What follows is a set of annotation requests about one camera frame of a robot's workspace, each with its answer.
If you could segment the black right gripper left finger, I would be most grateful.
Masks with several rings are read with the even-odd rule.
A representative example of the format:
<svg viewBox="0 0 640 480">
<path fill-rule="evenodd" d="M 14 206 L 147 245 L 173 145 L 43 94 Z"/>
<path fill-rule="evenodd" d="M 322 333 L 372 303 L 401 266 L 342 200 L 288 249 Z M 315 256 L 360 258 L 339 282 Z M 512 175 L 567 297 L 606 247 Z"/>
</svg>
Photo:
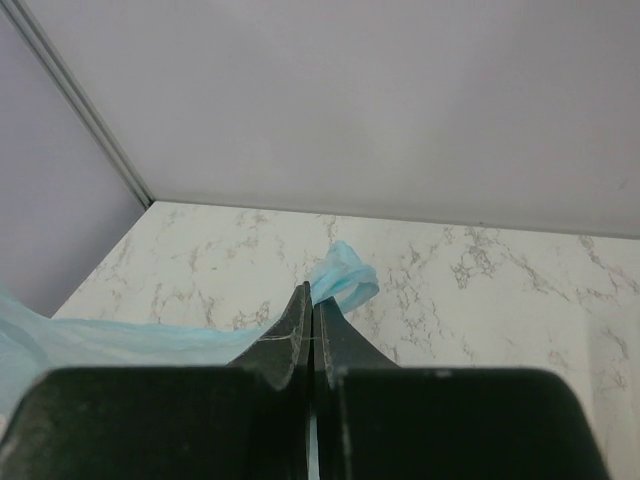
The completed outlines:
<svg viewBox="0 0 640 480">
<path fill-rule="evenodd" d="M 310 285 L 294 288 L 280 318 L 230 365 L 255 378 L 246 479 L 306 479 L 312 350 Z"/>
</svg>

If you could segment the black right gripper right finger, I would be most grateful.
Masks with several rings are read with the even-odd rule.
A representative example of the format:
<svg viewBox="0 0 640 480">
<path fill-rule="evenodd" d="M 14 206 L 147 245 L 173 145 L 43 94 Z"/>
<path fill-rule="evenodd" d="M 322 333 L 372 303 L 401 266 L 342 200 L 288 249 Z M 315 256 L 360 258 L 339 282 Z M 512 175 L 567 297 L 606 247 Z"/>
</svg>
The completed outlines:
<svg viewBox="0 0 640 480">
<path fill-rule="evenodd" d="M 319 477 L 334 479 L 341 453 L 336 375 L 341 369 L 395 369 L 397 364 L 380 352 L 344 317 L 336 300 L 313 307 L 314 413 Z"/>
</svg>

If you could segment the light blue plastic bag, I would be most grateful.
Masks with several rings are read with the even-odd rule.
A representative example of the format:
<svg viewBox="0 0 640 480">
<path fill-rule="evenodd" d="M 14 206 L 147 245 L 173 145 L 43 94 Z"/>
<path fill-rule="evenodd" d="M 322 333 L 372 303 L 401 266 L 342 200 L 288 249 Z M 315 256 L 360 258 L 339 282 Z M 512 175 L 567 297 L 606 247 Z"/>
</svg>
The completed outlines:
<svg viewBox="0 0 640 480">
<path fill-rule="evenodd" d="M 334 298 L 345 317 L 379 290 L 343 242 L 305 282 L 312 314 Z M 246 479 L 255 378 L 230 363 L 278 319 L 232 332 L 50 320 L 3 298 L 2 477 Z"/>
</svg>

